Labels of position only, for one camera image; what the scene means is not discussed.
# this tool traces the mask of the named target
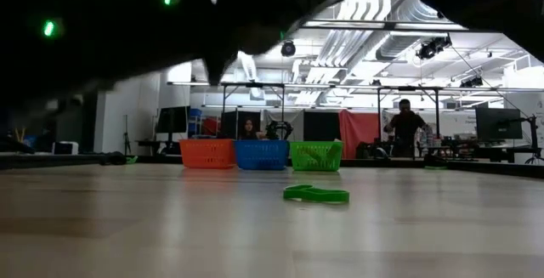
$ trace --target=wooden floor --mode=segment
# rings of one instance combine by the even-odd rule
[[[344,188],[344,206],[283,201]],[[544,182],[420,169],[0,172],[0,277],[512,278],[544,273]]]

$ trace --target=computer monitor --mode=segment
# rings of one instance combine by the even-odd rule
[[[189,106],[162,108],[159,114],[157,133],[185,133]]]
[[[478,140],[522,139],[518,109],[476,108]]]

